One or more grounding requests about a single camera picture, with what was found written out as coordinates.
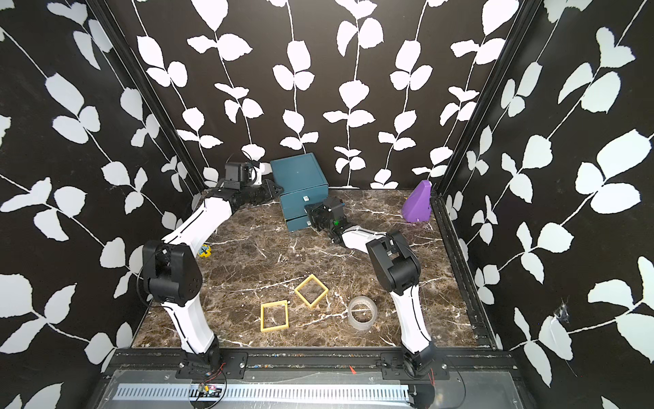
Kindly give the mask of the teal drawer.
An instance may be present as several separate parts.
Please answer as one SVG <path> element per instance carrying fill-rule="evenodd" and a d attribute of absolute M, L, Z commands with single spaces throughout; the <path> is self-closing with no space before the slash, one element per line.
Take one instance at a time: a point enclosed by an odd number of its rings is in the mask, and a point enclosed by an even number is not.
<path fill-rule="evenodd" d="M 327 185 L 318 185 L 314 187 L 306 187 L 294 191 L 289 190 L 280 197 L 282 206 L 305 206 L 307 204 L 316 204 L 322 202 L 327 198 L 329 188 Z"/>
<path fill-rule="evenodd" d="M 285 220 L 306 215 L 306 206 L 322 203 L 325 197 L 300 195 L 285 195 L 280 198 L 280 204 Z"/>
<path fill-rule="evenodd" d="M 300 216 L 286 220 L 286 226 L 290 232 L 295 232 L 305 228 L 311 228 L 312 223 L 308 215 Z"/>

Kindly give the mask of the yellow brooch box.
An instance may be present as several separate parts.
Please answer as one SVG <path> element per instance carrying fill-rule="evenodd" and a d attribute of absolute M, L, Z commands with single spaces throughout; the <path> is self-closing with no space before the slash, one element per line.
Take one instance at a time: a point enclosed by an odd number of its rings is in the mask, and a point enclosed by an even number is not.
<path fill-rule="evenodd" d="M 261 305 L 261 332 L 274 332 L 290 327 L 289 301 L 264 303 Z"/>
<path fill-rule="evenodd" d="M 329 288 L 314 274 L 310 274 L 294 289 L 294 293 L 308 308 L 316 308 L 329 293 Z"/>

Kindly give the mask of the teal top drawer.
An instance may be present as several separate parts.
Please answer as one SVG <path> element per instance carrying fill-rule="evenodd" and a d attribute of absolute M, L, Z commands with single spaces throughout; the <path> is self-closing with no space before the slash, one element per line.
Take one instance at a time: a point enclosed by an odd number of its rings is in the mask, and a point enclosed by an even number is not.
<path fill-rule="evenodd" d="M 294 191 L 289 190 L 280 197 L 282 206 L 305 206 L 307 204 L 316 204 L 322 202 L 327 198 L 329 188 L 327 185 L 318 185 L 314 187 L 306 187 Z"/>

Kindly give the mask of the teal bottom drawer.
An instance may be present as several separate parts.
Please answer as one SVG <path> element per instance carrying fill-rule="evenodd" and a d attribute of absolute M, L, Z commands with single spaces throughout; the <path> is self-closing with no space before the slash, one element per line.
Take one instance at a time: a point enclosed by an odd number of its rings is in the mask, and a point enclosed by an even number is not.
<path fill-rule="evenodd" d="M 295 232 L 305 228 L 311 228 L 312 223 L 308 215 L 300 216 L 286 220 L 286 226 L 290 232 Z"/>

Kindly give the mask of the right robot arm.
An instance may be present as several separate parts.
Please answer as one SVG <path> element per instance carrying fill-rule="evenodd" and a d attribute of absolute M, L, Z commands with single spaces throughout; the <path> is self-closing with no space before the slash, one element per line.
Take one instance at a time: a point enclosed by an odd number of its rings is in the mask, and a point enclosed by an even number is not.
<path fill-rule="evenodd" d="M 337 245 L 366 253 L 381 287 L 393 298 L 400 322 L 405 371 L 417 378 L 429 371 L 436 347 L 429 334 L 419 298 L 421 264 L 398 230 L 380 233 L 349 221 L 344 203 L 330 196 L 305 206 L 310 225 L 328 233 Z"/>

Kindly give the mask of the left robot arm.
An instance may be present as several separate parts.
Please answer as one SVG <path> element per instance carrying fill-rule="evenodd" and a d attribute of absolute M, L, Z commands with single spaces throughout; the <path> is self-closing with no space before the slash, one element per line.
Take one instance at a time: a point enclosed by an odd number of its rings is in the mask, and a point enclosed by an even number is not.
<path fill-rule="evenodd" d="M 270 179 L 259 185 L 214 188 L 187 221 L 161 240 L 143 245 L 144 291 L 169 314 L 182 341 L 182 364 L 215 369 L 219 342 L 204 316 L 199 294 L 203 276 L 196 260 L 206 240 L 241 206 L 277 199 L 284 189 Z"/>

